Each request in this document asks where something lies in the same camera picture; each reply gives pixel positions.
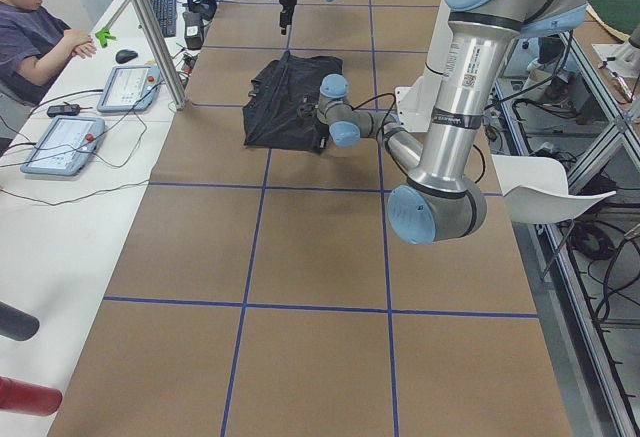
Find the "black graphic t-shirt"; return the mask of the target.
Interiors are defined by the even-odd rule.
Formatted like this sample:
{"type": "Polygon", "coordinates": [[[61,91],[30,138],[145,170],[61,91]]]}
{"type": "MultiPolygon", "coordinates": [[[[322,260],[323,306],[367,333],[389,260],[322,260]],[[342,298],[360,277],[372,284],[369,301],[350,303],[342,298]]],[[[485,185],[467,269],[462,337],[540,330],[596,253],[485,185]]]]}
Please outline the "black graphic t-shirt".
{"type": "Polygon", "coordinates": [[[248,147],[267,147],[322,153],[328,126],[317,119],[300,122],[297,107],[319,102],[324,77],[342,72],[342,60],[334,56],[299,57],[286,51],[251,80],[250,100],[242,108],[248,147]]]}

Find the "far teach pendant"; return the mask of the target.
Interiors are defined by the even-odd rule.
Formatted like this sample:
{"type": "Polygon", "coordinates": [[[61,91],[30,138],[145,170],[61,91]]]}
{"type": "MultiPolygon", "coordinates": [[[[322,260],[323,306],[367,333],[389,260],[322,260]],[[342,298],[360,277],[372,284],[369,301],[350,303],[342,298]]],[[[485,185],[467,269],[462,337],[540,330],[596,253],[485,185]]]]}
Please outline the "far teach pendant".
{"type": "Polygon", "coordinates": [[[155,65],[115,66],[103,88],[97,111],[144,111],[153,102],[160,80],[160,70],[155,65]]]}

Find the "black computer mouse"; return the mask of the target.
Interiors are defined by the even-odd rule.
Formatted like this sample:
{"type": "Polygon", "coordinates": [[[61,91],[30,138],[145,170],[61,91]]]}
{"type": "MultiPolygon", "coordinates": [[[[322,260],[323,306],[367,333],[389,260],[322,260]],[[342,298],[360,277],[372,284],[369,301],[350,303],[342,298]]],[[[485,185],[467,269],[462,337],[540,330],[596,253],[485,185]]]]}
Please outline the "black computer mouse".
{"type": "Polygon", "coordinates": [[[121,49],[115,54],[117,64],[126,64],[138,57],[138,53],[131,49],[121,49]]]}

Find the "black thermos bottle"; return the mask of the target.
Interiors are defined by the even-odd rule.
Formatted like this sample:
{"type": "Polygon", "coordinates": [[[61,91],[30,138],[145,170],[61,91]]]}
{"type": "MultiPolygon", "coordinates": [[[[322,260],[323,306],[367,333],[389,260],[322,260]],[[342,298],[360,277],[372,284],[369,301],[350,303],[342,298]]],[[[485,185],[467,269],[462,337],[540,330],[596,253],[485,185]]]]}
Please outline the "black thermos bottle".
{"type": "Polygon", "coordinates": [[[15,341],[26,341],[36,335],[39,320],[4,302],[0,303],[0,333],[15,341]]]}

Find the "red bottle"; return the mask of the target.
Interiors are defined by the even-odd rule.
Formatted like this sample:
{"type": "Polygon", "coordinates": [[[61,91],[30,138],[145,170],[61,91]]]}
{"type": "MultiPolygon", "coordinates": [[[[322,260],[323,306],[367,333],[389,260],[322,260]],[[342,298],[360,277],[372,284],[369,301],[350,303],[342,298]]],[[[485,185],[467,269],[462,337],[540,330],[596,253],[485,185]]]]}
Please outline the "red bottle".
{"type": "Polygon", "coordinates": [[[3,411],[49,416],[59,409],[62,399],[63,394],[58,389],[8,377],[1,378],[1,409],[3,411]]]}

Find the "green plastic object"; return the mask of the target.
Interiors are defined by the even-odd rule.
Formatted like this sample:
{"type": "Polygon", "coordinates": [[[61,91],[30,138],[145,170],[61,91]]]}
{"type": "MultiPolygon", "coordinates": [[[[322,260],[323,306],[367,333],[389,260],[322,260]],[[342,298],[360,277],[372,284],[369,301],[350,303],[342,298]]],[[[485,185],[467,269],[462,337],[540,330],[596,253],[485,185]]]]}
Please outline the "green plastic object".
{"type": "Polygon", "coordinates": [[[95,37],[101,48],[106,48],[110,41],[115,41],[117,37],[111,33],[108,27],[103,27],[95,33],[95,37]]]}

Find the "black keyboard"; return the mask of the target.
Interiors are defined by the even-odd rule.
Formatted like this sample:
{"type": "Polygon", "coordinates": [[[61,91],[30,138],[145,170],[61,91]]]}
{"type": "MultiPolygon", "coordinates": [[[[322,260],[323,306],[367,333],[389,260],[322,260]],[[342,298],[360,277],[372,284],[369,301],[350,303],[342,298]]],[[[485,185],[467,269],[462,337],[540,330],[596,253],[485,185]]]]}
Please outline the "black keyboard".
{"type": "Polygon", "coordinates": [[[153,15],[155,16],[161,34],[164,37],[176,36],[177,1],[176,0],[149,0],[153,15]]]}

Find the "aluminium frame post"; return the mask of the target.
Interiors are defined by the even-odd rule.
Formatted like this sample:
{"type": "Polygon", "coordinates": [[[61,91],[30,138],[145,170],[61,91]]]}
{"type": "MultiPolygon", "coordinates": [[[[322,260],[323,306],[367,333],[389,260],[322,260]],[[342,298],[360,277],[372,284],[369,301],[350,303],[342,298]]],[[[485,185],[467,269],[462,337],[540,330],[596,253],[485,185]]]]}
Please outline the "aluminium frame post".
{"type": "Polygon", "coordinates": [[[173,59],[167,48],[160,26],[152,11],[149,0],[131,0],[139,19],[147,43],[158,65],[162,78],[171,95],[175,108],[180,111],[187,102],[185,90],[173,59]]]}

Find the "white curved shell panel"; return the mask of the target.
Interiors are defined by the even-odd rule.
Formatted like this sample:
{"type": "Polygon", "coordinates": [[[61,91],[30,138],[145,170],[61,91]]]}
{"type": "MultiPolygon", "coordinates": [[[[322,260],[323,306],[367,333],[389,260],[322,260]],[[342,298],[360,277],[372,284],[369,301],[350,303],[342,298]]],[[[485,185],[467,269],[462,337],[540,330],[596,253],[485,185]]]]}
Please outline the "white curved shell panel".
{"type": "Polygon", "coordinates": [[[616,191],[571,195],[563,165],[553,158],[493,155],[511,221],[554,224],[574,220],[616,191]]]}

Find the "near teach pendant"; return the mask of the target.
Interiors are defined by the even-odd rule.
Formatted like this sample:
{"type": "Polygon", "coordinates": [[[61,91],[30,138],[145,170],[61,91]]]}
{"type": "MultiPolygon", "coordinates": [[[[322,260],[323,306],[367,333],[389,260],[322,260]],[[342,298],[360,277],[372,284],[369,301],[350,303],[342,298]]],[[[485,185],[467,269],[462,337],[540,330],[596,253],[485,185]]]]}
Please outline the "near teach pendant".
{"type": "Polygon", "coordinates": [[[57,116],[23,161],[20,171],[27,175],[73,177],[99,148],[105,130],[102,118],[57,116]]]}

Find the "teach pendant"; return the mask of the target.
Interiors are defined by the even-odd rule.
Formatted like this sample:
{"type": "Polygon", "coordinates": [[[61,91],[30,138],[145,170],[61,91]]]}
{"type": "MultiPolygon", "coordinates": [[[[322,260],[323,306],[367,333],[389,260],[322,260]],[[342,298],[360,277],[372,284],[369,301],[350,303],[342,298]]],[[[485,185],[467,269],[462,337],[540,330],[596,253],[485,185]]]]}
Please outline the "teach pendant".
{"type": "Polygon", "coordinates": [[[115,66],[103,88],[97,111],[144,111],[153,102],[160,80],[160,70],[155,65],[115,66]]]}
{"type": "Polygon", "coordinates": [[[57,116],[23,161],[20,171],[27,175],[73,177],[99,148],[105,130],[102,118],[57,116]]]}

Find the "seated person in grey shirt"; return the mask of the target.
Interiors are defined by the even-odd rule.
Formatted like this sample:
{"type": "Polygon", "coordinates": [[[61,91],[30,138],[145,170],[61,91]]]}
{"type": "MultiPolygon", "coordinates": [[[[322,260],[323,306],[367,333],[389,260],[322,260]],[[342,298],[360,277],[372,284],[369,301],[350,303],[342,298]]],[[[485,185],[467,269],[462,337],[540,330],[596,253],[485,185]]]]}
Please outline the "seated person in grey shirt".
{"type": "Polygon", "coordinates": [[[91,58],[97,51],[88,32],[69,27],[43,3],[1,0],[1,82],[32,105],[72,58],[91,58]]]}

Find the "black power adapter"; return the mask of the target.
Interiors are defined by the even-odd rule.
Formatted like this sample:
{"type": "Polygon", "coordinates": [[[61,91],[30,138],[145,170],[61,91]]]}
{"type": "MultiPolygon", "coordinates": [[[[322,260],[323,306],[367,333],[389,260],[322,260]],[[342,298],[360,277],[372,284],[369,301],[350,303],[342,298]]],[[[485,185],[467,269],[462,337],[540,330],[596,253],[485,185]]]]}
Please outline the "black power adapter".
{"type": "Polygon", "coordinates": [[[46,114],[50,118],[58,116],[77,116],[81,111],[79,104],[59,104],[49,106],[46,114]]]}

